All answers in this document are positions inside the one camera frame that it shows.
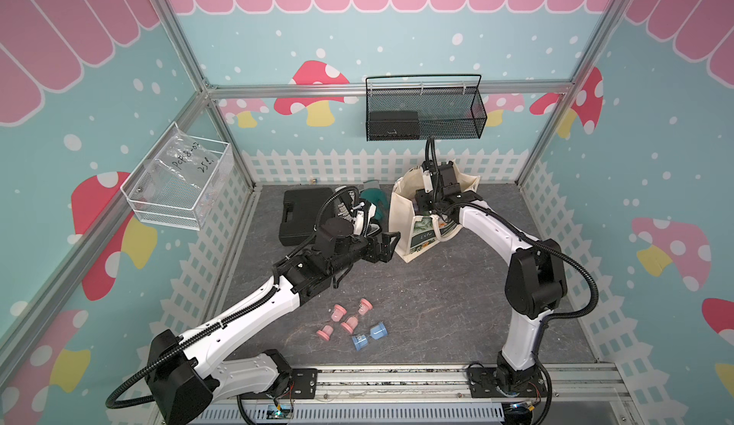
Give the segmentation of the cream floral canvas tote bag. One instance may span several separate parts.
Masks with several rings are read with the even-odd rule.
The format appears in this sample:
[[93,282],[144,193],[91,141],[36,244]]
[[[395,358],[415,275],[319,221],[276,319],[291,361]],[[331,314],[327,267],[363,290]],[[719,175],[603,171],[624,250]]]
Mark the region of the cream floral canvas tote bag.
[[389,231],[401,233],[395,252],[406,263],[461,231],[447,215],[430,214],[419,208],[418,193],[427,183],[430,184],[428,171],[424,164],[419,164],[396,181],[391,193]]

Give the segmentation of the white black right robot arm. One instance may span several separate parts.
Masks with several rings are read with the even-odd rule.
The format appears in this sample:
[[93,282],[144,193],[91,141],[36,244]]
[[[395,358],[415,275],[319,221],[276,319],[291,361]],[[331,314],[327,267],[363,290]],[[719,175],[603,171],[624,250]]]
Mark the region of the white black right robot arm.
[[[420,209],[477,235],[508,264],[504,293],[510,307],[510,329],[497,357],[494,385],[500,394],[519,396],[525,387],[542,379],[551,382],[539,361],[546,328],[554,320],[579,319],[598,306],[594,277],[581,263],[563,253],[552,239],[539,240],[489,207],[473,190],[462,190],[454,163],[440,163],[434,138],[428,138],[422,170],[427,176],[417,195]],[[568,293],[565,267],[586,282],[587,304],[579,310],[556,309]]]

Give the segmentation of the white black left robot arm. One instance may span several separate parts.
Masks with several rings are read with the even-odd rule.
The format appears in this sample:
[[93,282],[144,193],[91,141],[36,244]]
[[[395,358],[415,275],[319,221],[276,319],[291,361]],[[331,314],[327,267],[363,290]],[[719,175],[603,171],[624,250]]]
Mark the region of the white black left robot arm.
[[332,193],[317,211],[310,235],[273,264],[262,287],[194,329],[159,333],[146,365],[109,394],[106,408],[155,403],[166,423],[187,424],[221,397],[281,396],[292,368],[277,350],[255,356],[251,369],[229,370],[227,358],[270,323],[338,287],[354,264],[390,262],[401,233],[383,231],[375,213],[355,186]]

